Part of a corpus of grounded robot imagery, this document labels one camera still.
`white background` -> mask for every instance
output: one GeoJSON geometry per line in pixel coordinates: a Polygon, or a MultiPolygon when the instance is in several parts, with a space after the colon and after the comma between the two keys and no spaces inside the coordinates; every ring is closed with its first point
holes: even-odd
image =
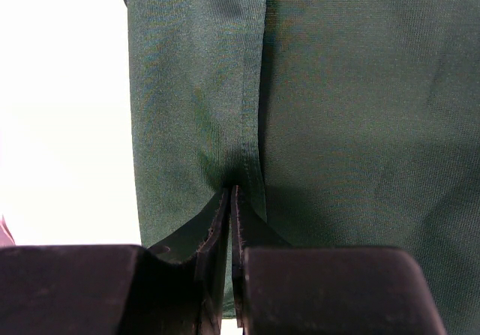
{"type": "Polygon", "coordinates": [[[0,19],[0,214],[16,243],[139,244],[123,0],[0,0],[0,19]]]}

